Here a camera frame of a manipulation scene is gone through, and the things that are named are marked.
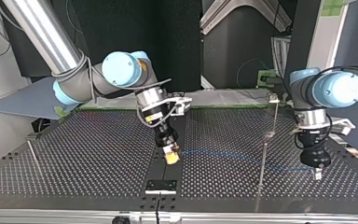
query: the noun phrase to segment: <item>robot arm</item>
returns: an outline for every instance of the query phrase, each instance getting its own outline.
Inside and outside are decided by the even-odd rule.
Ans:
[[[290,75],[290,89],[298,127],[296,140],[303,145],[296,143],[303,149],[300,160],[313,168],[324,168],[331,163],[324,140],[333,129],[333,121],[325,109],[358,102],[358,67],[295,71]]]
[[[167,163],[179,160],[178,134],[169,116],[183,115],[191,99],[166,98],[159,85],[168,80],[157,81],[144,52],[113,52],[103,63],[92,66],[72,43],[47,0],[3,1],[57,78],[53,85],[57,99],[66,105],[81,104],[95,99],[96,94],[104,97],[120,89],[133,90],[138,116],[155,130],[156,143],[163,148]]]

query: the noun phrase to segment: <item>dark background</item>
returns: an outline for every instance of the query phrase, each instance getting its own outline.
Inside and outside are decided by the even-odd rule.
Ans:
[[[258,58],[272,68],[271,37],[290,33],[279,34],[257,10],[240,7],[202,36],[200,18],[212,2],[70,0],[69,17],[81,34],[68,21],[66,0],[51,0],[68,35],[94,64],[115,50],[141,49],[151,58],[159,80],[173,79],[166,85],[168,91],[199,90],[201,74],[216,88],[237,89],[241,65]],[[280,3],[293,21],[297,0]],[[6,27],[21,74],[32,80],[49,76],[50,70],[28,37],[8,23]],[[255,87],[260,69],[265,68],[258,61],[246,64],[239,73],[241,87]]]

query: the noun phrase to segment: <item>aluminum frame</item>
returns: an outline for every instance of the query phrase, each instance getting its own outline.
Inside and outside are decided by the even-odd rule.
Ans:
[[[281,7],[275,20],[278,4],[278,0],[215,0],[200,20],[201,32],[207,35],[225,16],[237,7],[253,7],[280,32],[283,32],[292,23],[292,20]]]

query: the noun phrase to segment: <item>metal bracket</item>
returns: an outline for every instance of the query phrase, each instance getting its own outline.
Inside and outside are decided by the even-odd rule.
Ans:
[[[149,180],[147,181],[145,194],[176,194],[176,180]]]
[[[189,97],[171,97],[167,98],[163,101],[156,102],[152,105],[149,105],[142,109],[142,111],[146,111],[158,105],[167,104],[167,103],[175,103],[175,111],[171,114],[171,116],[183,116],[185,112],[190,109],[192,99]]]
[[[278,0],[215,0],[205,12],[200,21],[201,32],[207,35],[228,13],[237,7],[253,7],[259,11],[271,24],[283,32],[292,23],[282,7],[276,15]]]

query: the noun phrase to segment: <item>optical breadboard table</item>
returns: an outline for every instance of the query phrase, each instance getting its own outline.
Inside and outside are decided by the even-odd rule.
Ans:
[[[259,187],[273,118],[270,108],[190,110],[171,119],[181,160],[166,165],[153,130],[134,111],[77,111],[0,160],[0,218],[48,220],[52,211],[62,218],[136,215],[152,222],[186,214],[243,221],[273,214],[286,223],[293,216],[358,218],[358,160],[329,139],[332,164],[313,180],[299,161],[289,109],[279,110]],[[145,194],[150,180],[174,180],[176,193]]]

